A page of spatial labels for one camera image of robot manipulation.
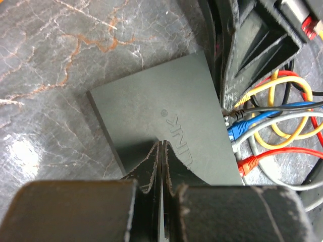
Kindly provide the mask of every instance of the router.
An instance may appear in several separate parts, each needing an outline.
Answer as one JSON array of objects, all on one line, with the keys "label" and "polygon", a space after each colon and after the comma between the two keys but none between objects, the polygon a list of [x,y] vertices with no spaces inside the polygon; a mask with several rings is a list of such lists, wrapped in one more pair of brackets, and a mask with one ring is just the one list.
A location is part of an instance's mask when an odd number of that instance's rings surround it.
[{"label": "router", "polygon": [[242,185],[204,52],[138,72],[88,92],[124,174],[156,141],[210,185]]}]

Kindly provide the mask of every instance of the marble floor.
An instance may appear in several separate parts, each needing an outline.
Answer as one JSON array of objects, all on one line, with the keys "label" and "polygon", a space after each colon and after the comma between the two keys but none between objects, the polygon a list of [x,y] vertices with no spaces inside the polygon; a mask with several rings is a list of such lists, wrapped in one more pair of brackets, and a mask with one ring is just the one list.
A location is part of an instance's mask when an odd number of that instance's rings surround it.
[{"label": "marble floor", "polygon": [[[120,178],[86,92],[208,45],[197,0],[4,0],[0,21],[0,220],[28,181]],[[322,46],[296,59],[316,90]],[[306,142],[319,149],[316,137]],[[314,163],[281,166],[301,166],[286,178],[299,183]],[[259,177],[250,182],[266,183]]]}]

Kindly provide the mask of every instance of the blue ethernet cable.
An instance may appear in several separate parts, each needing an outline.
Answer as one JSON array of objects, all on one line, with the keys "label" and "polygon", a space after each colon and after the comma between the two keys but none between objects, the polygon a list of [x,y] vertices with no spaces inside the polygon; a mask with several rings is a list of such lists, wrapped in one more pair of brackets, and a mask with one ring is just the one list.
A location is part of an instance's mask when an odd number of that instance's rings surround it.
[{"label": "blue ethernet cable", "polygon": [[[287,103],[282,106],[304,106],[309,104],[314,104],[315,102],[293,102],[293,103]],[[238,123],[233,124],[230,128],[228,128],[228,135],[230,138],[230,141],[234,141],[237,138],[239,138],[241,135],[243,135],[245,132],[248,131],[249,127],[253,124],[263,120],[266,117],[269,117],[273,114],[278,113],[279,111],[268,111],[264,112],[254,118],[251,118],[249,120],[242,120]]]}]

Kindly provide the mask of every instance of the d-link logo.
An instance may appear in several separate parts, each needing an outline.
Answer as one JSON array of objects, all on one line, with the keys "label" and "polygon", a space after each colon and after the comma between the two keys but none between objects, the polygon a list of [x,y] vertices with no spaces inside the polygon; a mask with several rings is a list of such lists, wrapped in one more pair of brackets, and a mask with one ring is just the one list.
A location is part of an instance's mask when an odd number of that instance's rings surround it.
[{"label": "d-link logo", "polygon": [[183,142],[184,133],[183,133],[182,127],[180,124],[177,123],[178,122],[177,114],[174,116],[173,121],[170,121],[167,119],[166,122],[172,126],[170,128],[170,132],[172,136],[173,137],[177,136],[176,149],[177,149],[177,153],[180,156],[179,158],[186,165],[192,164],[193,159],[188,149],[188,145],[186,142]]}]

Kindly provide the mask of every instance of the marble surface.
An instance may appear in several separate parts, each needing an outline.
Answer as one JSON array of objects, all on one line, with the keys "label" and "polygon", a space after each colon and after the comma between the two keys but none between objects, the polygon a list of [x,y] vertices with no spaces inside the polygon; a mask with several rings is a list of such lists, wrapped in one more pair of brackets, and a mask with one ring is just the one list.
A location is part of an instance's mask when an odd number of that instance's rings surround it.
[{"label": "marble surface", "polygon": [[[208,45],[196,0],[4,0],[0,21],[0,219],[28,181],[120,178],[86,91]],[[322,68],[316,39],[296,70],[322,90]],[[278,166],[299,183],[314,163]],[[256,170],[250,183],[269,182]]]}]

